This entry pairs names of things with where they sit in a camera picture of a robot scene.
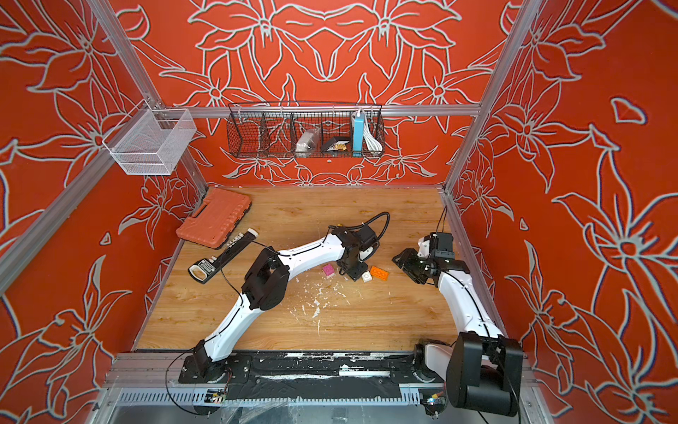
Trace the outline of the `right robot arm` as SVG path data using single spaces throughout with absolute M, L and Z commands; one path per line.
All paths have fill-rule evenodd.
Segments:
M 412 248 L 392 261 L 415 283 L 433 284 L 452 312 L 457 340 L 422 347 L 423 367 L 444 380 L 450 404 L 520 418 L 524 352 L 490 318 L 467 265 L 448 257 L 424 258 Z

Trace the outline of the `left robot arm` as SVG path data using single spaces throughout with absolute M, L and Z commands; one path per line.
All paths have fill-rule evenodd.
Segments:
M 328 263 L 358 280 L 367 272 L 365 261 L 379 248 L 381 236 L 369 226 L 331 226 L 314 242 L 276 251 L 264 247 L 245 274 L 238 300 L 219 326 L 202 339 L 185 360 L 181 382 L 215 381 L 225 373 L 224 362 L 240 338 L 264 312 L 277 307 L 291 279 Z

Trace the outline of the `small white lego brick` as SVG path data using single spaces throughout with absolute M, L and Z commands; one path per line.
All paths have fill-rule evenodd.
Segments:
M 370 281 L 373 280 L 373 277 L 372 277 L 372 275 L 371 275 L 371 273 L 370 273 L 369 271 L 363 273 L 362 276 L 361 276 L 361 278 L 362 278 L 362 280 L 363 280 L 365 283 L 368 283 L 368 282 L 370 282 Z

